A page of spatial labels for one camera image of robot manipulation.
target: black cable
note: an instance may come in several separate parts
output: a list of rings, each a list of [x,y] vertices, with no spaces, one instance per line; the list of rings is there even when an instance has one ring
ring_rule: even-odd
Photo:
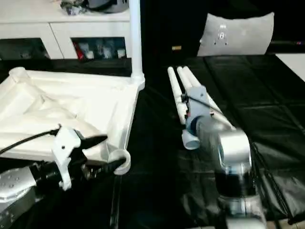
[[[33,136],[31,136],[31,137],[25,138],[25,139],[23,139],[23,140],[21,140],[21,141],[18,141],[18,142],[16,142],[16,143],[14,143],[14,144],[12,144],[12,145],[10,145],[10,146],[8,146],[8,147],[6,147],[6,148],[0,150],[0,155],[1,155],[1,154],[4,154],[6,151],[8,151],[8,150],[10,150],[10,149],[13,149],[13,148],[15,148],[15,147],[17,147],[17,146],[19,146],[19,145],[21,145],[21,144],[23,144],[23,143],[26,143],[26,142],[28,142],[28,141],[33,140],[33,139],[35,139],[35,138],[42,137],[42,136],[45,136],[45,135],[53,135],[53,136],[55,136],[55,135],[57,135],[58,131],[59,131],[59,129],[48,130],[48,131],[42,132],[42,133],[40,133],[40,134],[33,135]]]
[[[202,102],[202,101],[200,101],[198,99],[195,99],[195,98],[193,98],[191,96],[188,96],[188,95],[186,97],[189,98],[189,99],[192,99],[192,100],[194,100],[194,101],[196,101],[196,102],[198,102],[198,103],[200,103],[200,104],[202,104],[202,105],[204,105],[204,106],[206,106],[206,107],[208,107],[210,109],[213,109],[213,110],[217,111],[218,113],[220,113],[222,116],[224,116],[224,114],[219,109],[209,105],[208,103]]]

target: glass cabinet door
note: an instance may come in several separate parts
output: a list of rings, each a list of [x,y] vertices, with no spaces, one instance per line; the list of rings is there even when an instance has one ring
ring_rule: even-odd
[[[50,59],[40,38],[0,40],[0,60]]]
[[[62,59],[48,23],[0,24],[0,59]]]
[[[122,59],[126,58],[123,37],[71,38],[78,59]]]

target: white pole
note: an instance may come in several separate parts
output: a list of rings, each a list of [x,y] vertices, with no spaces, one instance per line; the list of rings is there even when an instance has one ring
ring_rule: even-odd
[[[182,67],[178,67],[177,68],[177,72],[180,76],[180,79],[182,81],[182,84],[185,88],[185,90],[189,89],[190,87],[192,87],[191,82],[189,81],[188,76],[184,73],[183,68]]]
[[[200,87],[201,83],[197,80],[197,78],[194,76],[194,74],[191,72],[189,67],[185,66],[183,68],[184,73],[187,75],[190,83],[192,84],[193,87]]]
[[[141,43],[141,11],[140,0],[130,0],[130,32],[132,41],[132,81],[145,82],[142,70],[142,43]]]
[[[185,124],[185,115],[186,115],[186,110],[187,110],[187,106],[186,104],[182,103],[181,100],[181,88],[179,86],[176,74],[173,70],[172,67],[169,67],[167,69],[168,72],[168,76],[170,77],[170,82],[171,82],[171,86],[172,86],[172,91],[173,91],[173,96],[175,98],[175,103],[176,103],[176,107],[177,107],[177,111],[178,111],[178,116],[180,119],[181,124]]]

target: white pillow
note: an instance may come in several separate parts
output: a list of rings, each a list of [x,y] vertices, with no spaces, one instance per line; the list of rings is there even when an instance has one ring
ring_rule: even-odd
[[[273,12],[233,20],[208,14],[198,56],[265,54],[273,27]]]

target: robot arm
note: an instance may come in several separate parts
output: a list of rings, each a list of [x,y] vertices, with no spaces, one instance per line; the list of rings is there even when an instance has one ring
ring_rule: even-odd
[[[83,138],[77,131],[61,127],[52,149],[53,162],[38,162],[0,175],[0,227],[9,228],[44,195],[55,189],[68,190],[74,182],[97,179],[113,173],[125,159],[98,166],[86,165],[83,149],[107,139],[106,136]]]
[[[219,207],[225,213],[224,227],[265,229],[248,137],[230,124],[188,67],[178,67],[177,72],[185,94],[177,90],[175,73],[168,69],[179,116],[184,116],[183,145],[186,149],[201,147],[213,161]],[[186,110],[178,108],[181,106],[178,96]]]

